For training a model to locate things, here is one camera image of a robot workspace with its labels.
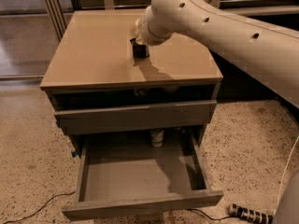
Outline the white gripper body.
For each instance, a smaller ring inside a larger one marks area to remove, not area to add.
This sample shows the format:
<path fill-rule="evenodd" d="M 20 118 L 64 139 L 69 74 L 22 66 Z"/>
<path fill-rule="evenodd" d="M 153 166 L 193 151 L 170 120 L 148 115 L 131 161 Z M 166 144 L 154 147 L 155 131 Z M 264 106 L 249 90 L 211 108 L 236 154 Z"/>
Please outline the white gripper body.
<path fill-rule="evenodd" d="M 159 22 L 157 22 L 151 7 L 145 9 L 140 17 L 140 23 L 140 32 L 136 32 L 136 35 L 141 35 L 143 37 L 143 45 L 158 46 L 172 36 L 172 33 L 168 29 L 165 29 Z"/>

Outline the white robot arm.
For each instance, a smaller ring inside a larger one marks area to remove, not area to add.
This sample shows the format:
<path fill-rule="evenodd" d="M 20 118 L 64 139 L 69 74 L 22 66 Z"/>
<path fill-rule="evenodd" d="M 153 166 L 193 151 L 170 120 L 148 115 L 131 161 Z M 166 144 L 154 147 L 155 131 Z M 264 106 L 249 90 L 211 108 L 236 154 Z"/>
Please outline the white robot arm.
<path fill-rule="evenodd" d="M 216 8 L 216 0 L 151 0 L 135 22 L 140 45 L 190 37 L 299 107 L 299 32 Z"/>

